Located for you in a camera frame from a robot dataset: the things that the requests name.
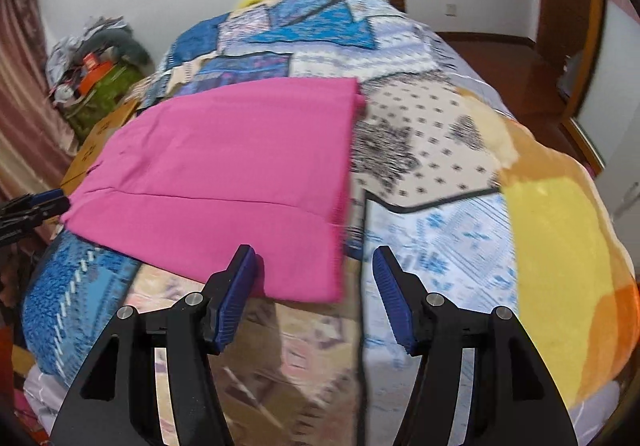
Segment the white sliding wardrobe door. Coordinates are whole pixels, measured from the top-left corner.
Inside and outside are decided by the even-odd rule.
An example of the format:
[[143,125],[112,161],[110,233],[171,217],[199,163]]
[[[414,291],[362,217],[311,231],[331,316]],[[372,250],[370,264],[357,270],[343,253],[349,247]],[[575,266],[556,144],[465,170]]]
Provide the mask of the white sliding wardrobe door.
[[608,161],[639,105],[639,15],[630,0],[605,0],[596,66],[577,123]]

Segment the pink pants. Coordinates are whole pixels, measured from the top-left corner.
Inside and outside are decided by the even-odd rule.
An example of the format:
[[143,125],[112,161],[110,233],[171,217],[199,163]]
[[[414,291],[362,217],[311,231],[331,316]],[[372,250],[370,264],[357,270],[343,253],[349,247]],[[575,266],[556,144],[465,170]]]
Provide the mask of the pink pants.
[[256,295],[337,302],[365,102],[352,78],[272,78],[160,103],[106,142],[65,227],[194,281],[249,245]]

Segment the yellow orange fleece blanket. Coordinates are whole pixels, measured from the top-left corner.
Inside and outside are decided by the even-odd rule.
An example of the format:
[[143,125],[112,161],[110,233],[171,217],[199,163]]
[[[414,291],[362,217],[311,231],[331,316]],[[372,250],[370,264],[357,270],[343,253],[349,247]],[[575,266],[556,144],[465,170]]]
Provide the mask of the yellow orange fleece blanket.
[[518,266],[518,319],[573,407],[623,370],[639,340],[631,258],[578,161],[460,93],[497,162]]

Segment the green storage bag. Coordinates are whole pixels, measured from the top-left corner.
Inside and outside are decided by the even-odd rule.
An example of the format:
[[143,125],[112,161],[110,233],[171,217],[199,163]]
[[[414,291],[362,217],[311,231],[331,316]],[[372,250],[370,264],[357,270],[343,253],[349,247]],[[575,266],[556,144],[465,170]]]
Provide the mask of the green storage bag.
[[124,62],[114,64],[112,70],[86,95],[62,106],[63,118],[72,127],[79,142],[84,142],[94,125],[117,107],[129,89],[143,79],[136,66]]

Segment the blue patchwork bed quilt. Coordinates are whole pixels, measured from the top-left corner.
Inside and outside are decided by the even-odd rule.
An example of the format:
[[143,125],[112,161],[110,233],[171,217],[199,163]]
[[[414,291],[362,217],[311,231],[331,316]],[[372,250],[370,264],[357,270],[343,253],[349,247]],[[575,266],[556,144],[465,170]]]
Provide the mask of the blue patchwork bed quilt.
[[210,362],[235,441],[390,444],[419,362],[393,337],[375,249],[459,307],[518,305],[497,160],[458,90],[471,76],[383,0],[272,0],[183,32],[27,291],[40,423],[122,304],[167,307],[248,244],[264,268]]

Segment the wooden door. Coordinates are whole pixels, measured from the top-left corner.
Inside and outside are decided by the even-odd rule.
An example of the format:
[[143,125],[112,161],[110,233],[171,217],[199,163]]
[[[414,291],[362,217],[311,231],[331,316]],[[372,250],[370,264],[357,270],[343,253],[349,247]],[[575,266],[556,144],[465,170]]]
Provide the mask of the wooden door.
[[552,66],[562,69],[578,61],[566,95],[564,118],[575,117],[584,102],[597,57],[605,0],[540,0],[536,49]]

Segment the orange box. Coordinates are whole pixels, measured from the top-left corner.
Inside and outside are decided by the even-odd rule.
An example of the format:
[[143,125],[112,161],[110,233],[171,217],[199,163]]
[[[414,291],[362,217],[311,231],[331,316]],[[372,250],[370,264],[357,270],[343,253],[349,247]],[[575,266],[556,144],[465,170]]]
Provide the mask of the orange box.
[[81,95],[86,95],[112,70],[114,64],[109,60],[101,61],[93,53],[87,54],[82,60],[86,73],[79,82],[78,91]]

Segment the wooden lap desk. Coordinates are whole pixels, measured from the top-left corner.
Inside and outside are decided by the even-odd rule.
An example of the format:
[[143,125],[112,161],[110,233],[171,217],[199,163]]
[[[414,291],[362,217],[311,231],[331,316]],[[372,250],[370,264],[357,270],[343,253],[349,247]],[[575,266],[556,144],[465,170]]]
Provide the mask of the wooden lap desk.
[[94,125],[62,179],[60,188],[66,196],[78,188],[108,139],[125,125],[139,103],[139,100],[128,100]]

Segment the red gold striped curtain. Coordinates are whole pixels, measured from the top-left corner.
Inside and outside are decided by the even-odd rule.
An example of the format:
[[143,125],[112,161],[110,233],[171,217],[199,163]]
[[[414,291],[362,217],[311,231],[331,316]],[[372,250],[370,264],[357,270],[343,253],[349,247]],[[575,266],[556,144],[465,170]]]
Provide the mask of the red gold striped curtain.
[[37,0],[1,0],[1,198],[58,186],[73,160],[72,128],[49,100]]

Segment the pile of grey clothes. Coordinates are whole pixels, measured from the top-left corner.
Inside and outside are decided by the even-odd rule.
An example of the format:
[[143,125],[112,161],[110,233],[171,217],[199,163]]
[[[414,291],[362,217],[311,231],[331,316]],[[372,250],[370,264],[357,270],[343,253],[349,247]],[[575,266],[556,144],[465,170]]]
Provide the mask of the pile of grey clothes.
[[134,39],[134,31],[122,16],[100,16],[92,18],[81,35],[64,37],[52,47],[44,67],[49,87],[59,84],[67,70],[80,66],[87,54],[100,54],[109,48],[116,51],[116,58],[126,58],[138,67],[152,63],[149,52]]

